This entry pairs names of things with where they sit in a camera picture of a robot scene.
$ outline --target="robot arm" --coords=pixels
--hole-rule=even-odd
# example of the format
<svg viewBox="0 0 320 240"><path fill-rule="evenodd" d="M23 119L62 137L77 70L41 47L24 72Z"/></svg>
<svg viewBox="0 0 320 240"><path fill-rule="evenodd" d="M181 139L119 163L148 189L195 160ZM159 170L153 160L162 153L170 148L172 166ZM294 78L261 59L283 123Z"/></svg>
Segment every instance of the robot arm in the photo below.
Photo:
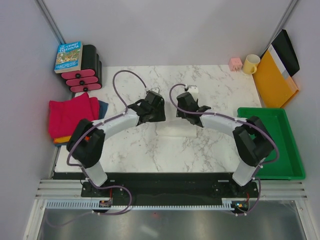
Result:
<svg viewBox="0 0 320 240"><path fill-rule="evenodd" d="M104 141L123 130L140 124L165 120L163 97L154 91L148 91L145 99L129 105L125 114L113 120L106 122L105 119L100 119L91 122L82 119L73 132L66 149L70 152L87 130L98 125L81 140L73 151L72 157L81 163L87 176L100 187L108 179L99 162Z"/></svg>
<svg viewBox="0 0 320 240"><path fill-rule="evenodd" d="M189 86L186 92L177 97L177 101L178 107L185 111L203 113L195 115L177 110L177 117L187 119L191 124L201 128L214 129L234 138L240 162L232 178L241 187L250 182L257 168L259 168L259 164L273 151L272 144L259 132L234 121L233 117L226 118L221 114L216 114L208 106L199 107L196 86ZM238 118L238 120L255 125L270 137L266 127L258 117Z"/></svg>

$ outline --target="white marble table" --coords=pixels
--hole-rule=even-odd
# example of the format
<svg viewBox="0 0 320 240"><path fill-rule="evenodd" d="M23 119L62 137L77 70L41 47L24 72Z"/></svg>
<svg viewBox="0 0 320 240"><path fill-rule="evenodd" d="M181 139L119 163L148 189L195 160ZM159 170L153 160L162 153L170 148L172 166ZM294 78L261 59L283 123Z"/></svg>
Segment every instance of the white marble table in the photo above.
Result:
<svg viewBox="0 0 320 240"><path fill-rule="evenodd" d="M107 117L124 109L112 87L113 75L123 69L141 76L148 88L160 88L168 121L176 115L169 100L176 83L197 85L199 105L227 115L236 116L239 107L261 107L252 76L231 72L227 65L104 67L103 88L89 95L109 103ZM119 74L116 86L128 104L145 96L144 86L129 73ZM174 99L183 91L177 87ZM67 156L63 146L55 172L80 172L67 165ZM158 136L156 123L147 123L107 139L100 162L105 172L234 172L239 156L234 139L215 130L197 127L197 137Z"/></svg>

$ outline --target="red cloth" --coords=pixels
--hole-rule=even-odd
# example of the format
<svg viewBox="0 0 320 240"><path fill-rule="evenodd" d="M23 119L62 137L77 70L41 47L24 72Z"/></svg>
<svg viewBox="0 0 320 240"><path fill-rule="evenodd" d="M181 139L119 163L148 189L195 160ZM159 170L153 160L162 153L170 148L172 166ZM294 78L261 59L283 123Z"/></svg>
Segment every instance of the red cloth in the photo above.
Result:
<svg viewBox="0 0 320 240"><path fill-rule="evenodd" d="M99 119L99 109L100 109L98 98L90 97L90 104L91 104L93 119L98 120Z"/></svg>
<svg viewBox="0 0 320 240"><path fill-rule="evenodd" d="M71 136L81 119L99 118L98 99L87 92L68 101L50 101L49 108L48 132L53 139Z"/></svg>

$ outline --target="mug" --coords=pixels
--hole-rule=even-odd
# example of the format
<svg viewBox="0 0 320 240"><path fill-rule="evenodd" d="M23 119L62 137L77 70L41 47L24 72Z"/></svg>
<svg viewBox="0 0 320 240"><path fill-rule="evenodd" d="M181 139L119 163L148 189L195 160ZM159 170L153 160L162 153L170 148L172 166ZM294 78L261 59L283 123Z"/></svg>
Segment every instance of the mug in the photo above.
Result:
<svg viewBox="0 0 320 240"><path fill-rule="evenodd" d="M255 54L250 54L246 56L243 64L243 72L245 74L255 74L260 61L260 57Z"/></svg>

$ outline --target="plastic tray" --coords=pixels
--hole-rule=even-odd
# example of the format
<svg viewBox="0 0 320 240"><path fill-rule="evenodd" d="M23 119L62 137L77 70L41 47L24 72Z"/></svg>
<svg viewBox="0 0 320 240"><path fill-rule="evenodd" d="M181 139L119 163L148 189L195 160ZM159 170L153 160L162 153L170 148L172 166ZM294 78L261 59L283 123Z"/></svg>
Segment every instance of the plastic tray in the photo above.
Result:
<svg viewBox="0 0 320 240"><path fill-rule="evenodd" d="M276 180L302 180L306 178L304 166L284 109L240 107L237 112L238 117L241 118L259 117L279 148L279 160L264 165L257 177ZM276 152L273 151L266 158L266 161L274 159L275 156Z"/></svg>

